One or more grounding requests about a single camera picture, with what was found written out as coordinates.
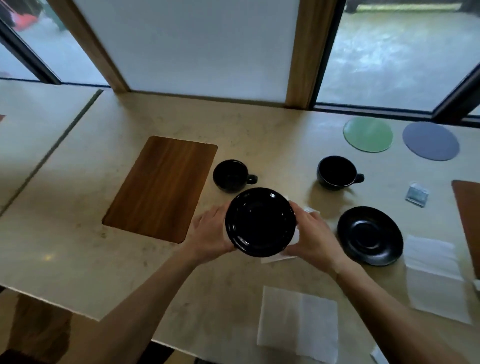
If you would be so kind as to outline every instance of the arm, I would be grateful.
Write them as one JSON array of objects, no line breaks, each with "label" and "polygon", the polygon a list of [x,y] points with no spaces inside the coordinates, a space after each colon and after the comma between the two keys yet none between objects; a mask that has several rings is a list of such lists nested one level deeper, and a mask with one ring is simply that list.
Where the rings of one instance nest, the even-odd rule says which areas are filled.
[{"label": "arm", "polygon": [[62,359],[69,364],[136,363],[178,290],[200,264],[235,250],[223,239],[228,204],[193,220],[193,234],[144,284],[105,316]]},{"label": "arm", "polygon": [[300,241],[285,253],[328,273],[355,307],[390,364],[467,363],[457,352],[415,321],[410,311],[350,260],[327,223],[291,202]]}]

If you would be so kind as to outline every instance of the white panel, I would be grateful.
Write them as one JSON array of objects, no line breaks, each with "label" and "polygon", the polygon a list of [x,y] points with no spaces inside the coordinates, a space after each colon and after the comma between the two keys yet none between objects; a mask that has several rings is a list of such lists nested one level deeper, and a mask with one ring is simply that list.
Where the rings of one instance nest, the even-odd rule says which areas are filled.
[{"label": "white panel", "polygon": [[299,0],[75,0],[133,90],[284,102]]}]

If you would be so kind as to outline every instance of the person's left hand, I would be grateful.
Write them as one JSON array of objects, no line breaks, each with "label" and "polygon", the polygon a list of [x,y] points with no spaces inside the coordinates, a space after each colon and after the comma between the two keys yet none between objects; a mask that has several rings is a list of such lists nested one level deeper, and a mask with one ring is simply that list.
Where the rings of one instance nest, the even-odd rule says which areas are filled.
[{"label": "person's left hand", "polygon": [[223,237],[225,215],[230,202],[223,206],[214,206],[192,220],[192,231],[182,243],[180,251],[195,264],[203,264],[219,256],[233,252],[235,246]]}]

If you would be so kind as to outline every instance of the purple coaster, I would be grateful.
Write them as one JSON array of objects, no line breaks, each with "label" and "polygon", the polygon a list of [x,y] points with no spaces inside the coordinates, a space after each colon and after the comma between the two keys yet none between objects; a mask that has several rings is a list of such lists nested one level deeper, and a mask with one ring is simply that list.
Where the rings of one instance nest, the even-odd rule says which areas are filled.
[{"label": "purple coaster", "polygon": [[417,156],[430,160],[453,159],[460,152],[460,144],[451,131],[428,121],[417,121],[407,126],[403,131],[403,141]]}]

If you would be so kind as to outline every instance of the hand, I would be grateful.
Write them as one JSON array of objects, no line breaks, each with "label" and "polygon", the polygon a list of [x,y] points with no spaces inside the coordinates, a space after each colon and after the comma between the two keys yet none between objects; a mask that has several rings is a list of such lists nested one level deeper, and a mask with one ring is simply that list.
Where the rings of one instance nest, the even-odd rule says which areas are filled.
[{"label": "hand", "polygon": [[223,206],[214,206],[193,218],[193,231],[182,243],[180,251],[196,265],[210,262],[235,250],[232,242],[223,237],[223,225],[229,205],[230,202]]},{"label": "hand", "polygon": [[300,240],[284,250],[285,255],[298,256],[321,271],[338,274],[340,265],[351,262],[327,223],[318,212],[308,213],[290,201],[300,231]]}]

